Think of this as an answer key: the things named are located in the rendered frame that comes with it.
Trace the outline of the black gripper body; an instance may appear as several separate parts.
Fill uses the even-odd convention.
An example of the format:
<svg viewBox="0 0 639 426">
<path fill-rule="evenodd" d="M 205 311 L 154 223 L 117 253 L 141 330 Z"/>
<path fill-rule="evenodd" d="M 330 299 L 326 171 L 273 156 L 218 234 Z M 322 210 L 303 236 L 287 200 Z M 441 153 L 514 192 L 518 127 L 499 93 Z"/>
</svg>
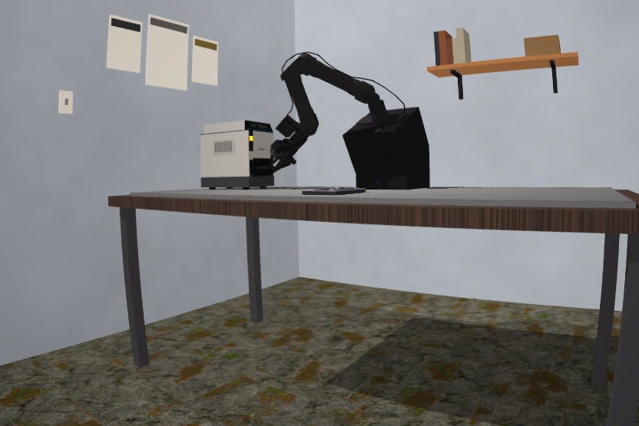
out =
<svg viewBox="0 0 639 426">
<path fill-rule="evenodd" d="M 292 146 L 294 149 L 296 149 L 294 146 Z M 298 148 L 296 150 L 299 150 Z M 279 156 L 277 156 L 277 158 L 280 160 L 281 164 L 295 164 L 296 161 L 293 157 L 291 157 L 290 159 L 285 159 L 284 156 L 281 154 Z"/>
</svg>

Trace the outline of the grey heat sealer housing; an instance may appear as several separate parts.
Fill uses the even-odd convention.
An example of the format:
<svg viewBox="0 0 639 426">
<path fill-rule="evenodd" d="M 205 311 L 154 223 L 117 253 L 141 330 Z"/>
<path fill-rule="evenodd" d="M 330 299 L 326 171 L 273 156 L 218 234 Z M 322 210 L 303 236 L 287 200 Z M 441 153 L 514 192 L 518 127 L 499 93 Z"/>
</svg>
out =
<svg viewBox="0 0 639 426">
<path fill-rule="evenodd" d="M 249 190 L 274 186 L 274 164 L 268 166 L 272 144 L 270 124 L 244 120 L 204 125 L 200 135 L 201 187 Z"/>
</svg>

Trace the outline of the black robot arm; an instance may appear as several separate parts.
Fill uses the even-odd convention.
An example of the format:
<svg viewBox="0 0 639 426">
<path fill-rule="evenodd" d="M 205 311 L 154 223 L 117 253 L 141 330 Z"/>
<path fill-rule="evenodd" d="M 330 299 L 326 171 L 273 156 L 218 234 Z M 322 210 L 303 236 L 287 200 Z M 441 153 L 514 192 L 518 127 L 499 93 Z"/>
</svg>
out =
<svg viewBox="0 0 639 426">
<path fill-rule="evenodd" d="M 286 138 L 284 138 L 284 140 L 275 140 L 273 142 L 270 153 L 275 157 L 282 154 L 285 159 L 290 159 L 298 151 L 296 149 L 300 149 L 307 141 L 307 138 L 316 133 L 319 126 L 317 116 L 314 114 L 306 95 L 302 78 L 300 76 L 301 74 L 319 78 L 346 91 L 354 96 L 356 100 L 364 104 L 368 104 L 371 116 L 363 117 L 364 119 L 362 118 L 356 122 L 356 126 L 399 123 L 406 117 L 406 113 L 388 114 L 384 101 L 380 100 L 379 95 L 376 93 L 375 88 L 371 84 L 351 78 L 350 76 L 317 61 L 317 59 L 310 54 L 304 53 L 301 54 L 280 75 L 281 80 L 285 80 L 286 86 L 289 88 L 300 122 L 296 122 L 288 115 L 287 117 L 285 116 L 285 118 L 277 125 L 276 129 L 284 137 L 290 137 L 294 131 L 295 133 L 289 139 L 290 144 Z M 286 120 L 288 120 L 293 127 Z M 304 141 L 302 141 L 304 135 L 300 131 L 302 131 L 306 136 Z M 299 143 L 300 141 L 302 142 Z M 282 147 L 294 144 L 297 144 L 294 146 L 296 149 L 293 147 Z M 278 147 L 281 148 L 277 150 Z"/>
</svg>

